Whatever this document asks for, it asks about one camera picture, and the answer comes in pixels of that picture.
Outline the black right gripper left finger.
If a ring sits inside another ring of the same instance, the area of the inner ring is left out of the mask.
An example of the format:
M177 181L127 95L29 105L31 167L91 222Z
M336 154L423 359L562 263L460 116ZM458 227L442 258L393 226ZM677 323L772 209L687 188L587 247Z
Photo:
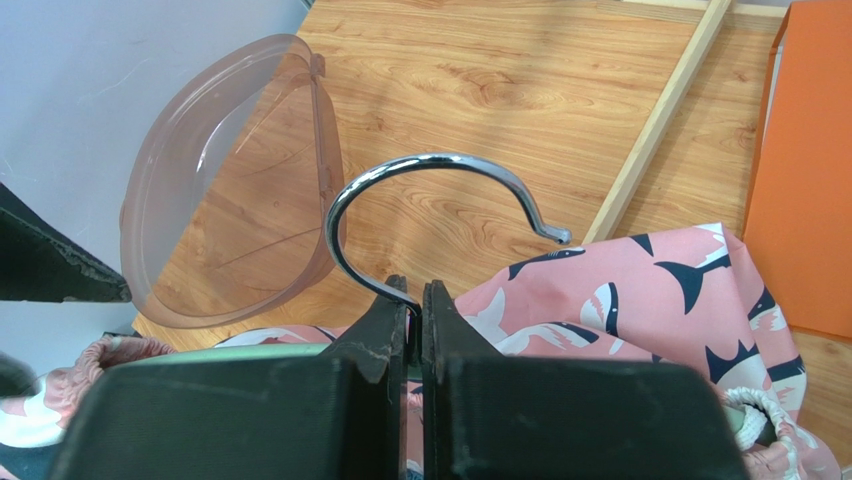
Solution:
M377 298L322 352L111 368L52 479L403 479L403 306Z

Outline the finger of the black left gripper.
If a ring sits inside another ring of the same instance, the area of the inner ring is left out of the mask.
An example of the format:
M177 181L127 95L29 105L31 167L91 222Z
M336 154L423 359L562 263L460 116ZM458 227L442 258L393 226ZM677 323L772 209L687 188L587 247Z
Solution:
M1 299L128 303L124 277L1 187Z

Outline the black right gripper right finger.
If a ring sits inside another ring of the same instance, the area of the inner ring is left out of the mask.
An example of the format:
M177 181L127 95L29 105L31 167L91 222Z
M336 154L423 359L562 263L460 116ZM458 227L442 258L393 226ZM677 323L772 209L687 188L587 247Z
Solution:
M693 369L506 356L423 293L429 479L744 479L721 402Z

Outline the pink shark print shorts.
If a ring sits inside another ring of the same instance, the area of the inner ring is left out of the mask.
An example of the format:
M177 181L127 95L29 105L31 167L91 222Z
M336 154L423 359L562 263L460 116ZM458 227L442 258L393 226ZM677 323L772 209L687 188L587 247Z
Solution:
M720 223L561 249L510 265L460 295L463 318L502 354L677 363L729 407L752 479L842 479L828 446L797 425L807 386L782 310L747 247ZM45 479L67 424L107 368L178 354L105 336L68 368L1 399L1 479ZM777 440L758 444L759 427Z

